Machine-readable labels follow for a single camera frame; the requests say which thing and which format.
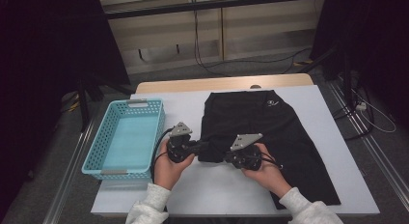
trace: white table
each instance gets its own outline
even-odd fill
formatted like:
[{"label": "white table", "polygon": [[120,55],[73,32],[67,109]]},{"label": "white table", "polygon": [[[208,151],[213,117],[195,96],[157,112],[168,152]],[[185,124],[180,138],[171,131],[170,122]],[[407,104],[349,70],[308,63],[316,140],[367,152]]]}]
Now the white table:
[{"label": "white table", "polygon": [[[368,187],[316,86],[274,89],[297,113],[315,143],[340,197],[341,205],[330,206],[338,215],[379,213]],[[210,91],[136,94],[131,98],[162,98],[165,129],[185,122],[199,139],[204,102]],[[127,215],[136,200],[145,198],[147,182],[104,181],[96,195],[92,213]],[[281,216],[267,190],[245,178],[227,163],[203,163],[197,159],[182,174],[168,202],[172,216]]]}]

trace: metal rail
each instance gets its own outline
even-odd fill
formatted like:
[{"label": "metal rail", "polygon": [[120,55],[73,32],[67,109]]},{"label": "metal rail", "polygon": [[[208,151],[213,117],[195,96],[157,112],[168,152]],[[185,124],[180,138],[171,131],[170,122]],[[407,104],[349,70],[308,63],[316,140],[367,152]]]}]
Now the metal rail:
[{"label": "metal rail", "polygon": [[[95,112],[97,113],[98,110],[99,106],[95,108]],[[54,196],[51,206],[45,216],[45,219],[42,222],[43,224],[55,224],[58,223],[60,219],[61,213],[63,212],[64,205],[66,204],[66,200],[71,189],[73,179],[81,164],[79,160],[81,159],[81,155],[85,151],[85,146],[87,145],[93,128],[95,127],[95,116],[96,115],[93,116],[85,131],[81,132],[81,135],[79,136],[78,143],[75,147],[74,153],[72,154],[72,158],[69,161],[67,171],[64,174],[63,180],[61,181],[57,193]]]},{"label": "metal rail", "polygon": [[[343,94],[341,92],[341,88],[339,86],[334,86],[332,83],[330,87],[333,89],[332,92],[337,99],[338,103],[341,107],[345,107],[345,113],[349,113],[349,108],[346,106],[344,102]],[[355,130],[358,134],[365,133],[368,128],[365,126],[361,117],[359,117],[355,112],[348,115],[349,121],[354,126]],[[368,151],[372,155],[375,162],[378,164],[379,168],[381,169],[382,173],[385,175],[386,179],[394,189],[397,197],[402,202],[403,206],[406,210],[409,211],[409,186],[402,178],[402,176],[398,173],[392,162],[387,158],[385,153],[382,151],[379,144],[373,138],[371,134],[361,137],[362,141],[364,142],[365,146],[367,147]]]},{"label": "metal rail", "polygon": [[111,11],[111,12],[106,12],[105,15],[108,19],[118,19],[118,18],[128,18],[128,17],[153,15],[153,14],[172,14],[172,13],[209,10],[209,9],[220,9],[220,8],[247,6],[247,5],[256,5],[256,4],[270,4],[270,3],[278,3],[278,2],[286,2],[286,1],[296,1],[296,0],[213,0],[213,1],[198,2],[198,3],[186,3],[186,4],[160,6],[160,7],[146,8],[146,9]]}]

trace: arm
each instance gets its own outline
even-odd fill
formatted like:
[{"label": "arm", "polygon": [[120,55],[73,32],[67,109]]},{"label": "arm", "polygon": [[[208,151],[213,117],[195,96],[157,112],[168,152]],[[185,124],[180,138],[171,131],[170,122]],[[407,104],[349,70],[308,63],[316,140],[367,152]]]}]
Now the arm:
[{"label": "arm", "polygon": [[[256,145],[263,153],[269,154],[264,145]],[[280,198],[280,203],[291,212],[291,224],[342,223],[324,203],[311,203],[298,191],[298,188],[291,188],[274,164],[263,161],[258,171],[245,169],[242,171],[246,177],[255,180]]]},{"label": "arm", "polygon": [[160,157],[157,158],[154,165],[154,183],[148,184],[147,198],[142,202],[136,202],[126,218],[128,223],[162,223],[169,214],[164,212],[164,208],[171,195],[171,190],[177,183],[181,173],[189,166],[194,155],[189,155],[183,162],[174,163],[166,153],[166,143],[164,141],[160,146]]}]

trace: basket handle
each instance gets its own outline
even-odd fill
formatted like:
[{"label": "basket handle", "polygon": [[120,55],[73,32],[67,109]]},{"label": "basket handle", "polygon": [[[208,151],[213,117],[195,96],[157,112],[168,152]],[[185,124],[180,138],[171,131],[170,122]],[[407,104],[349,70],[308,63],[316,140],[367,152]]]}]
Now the basket handle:
[{"label": "basket handle", "polygon": [[139,99],[128,99],[126,101],[127,106],[130,107],[132,104],[132,107],[147,107],[148,106],[148,100],[146,98],[139,98]]},{"label": "basket handle", "polygon": [[101,170],[101,175],[127,175],[127,170],[126,169]]}]

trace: black garment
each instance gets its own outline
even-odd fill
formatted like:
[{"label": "black garment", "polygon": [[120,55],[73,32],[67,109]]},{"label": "black garment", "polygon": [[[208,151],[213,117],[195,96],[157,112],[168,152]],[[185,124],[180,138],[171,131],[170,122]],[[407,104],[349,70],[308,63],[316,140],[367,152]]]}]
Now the black garment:
[{"label": "black garment", "polygon": [[[205,102],[199,161],[222,162],[237,134],[262,133],[258,141],[284,165],[284,178],[311,202],[339,205],[325,165],[295,111],[274,91],[212,93]],[[284,209],[271,193],[277,209]]]}]

